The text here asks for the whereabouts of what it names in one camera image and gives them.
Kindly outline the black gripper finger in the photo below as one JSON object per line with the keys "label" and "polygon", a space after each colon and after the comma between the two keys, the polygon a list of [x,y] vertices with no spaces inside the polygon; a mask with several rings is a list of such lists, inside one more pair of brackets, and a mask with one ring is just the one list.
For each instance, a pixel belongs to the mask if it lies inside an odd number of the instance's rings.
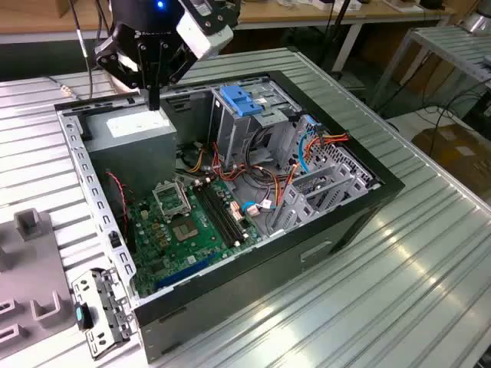
{"label": "black gripper finger", "polygon": [[186,44],[177,46],[160,42],[153,87],[153,110],[160,107],[160,91],[176,84],[196,61],[196,55]]}
{"label": "black gripper finger", "polygon": [[153,110],[153,78],[147,51],[147,46],[134,36],[109,36],[94,49],[97,65],[124,86],[138,89],[148,110]]}

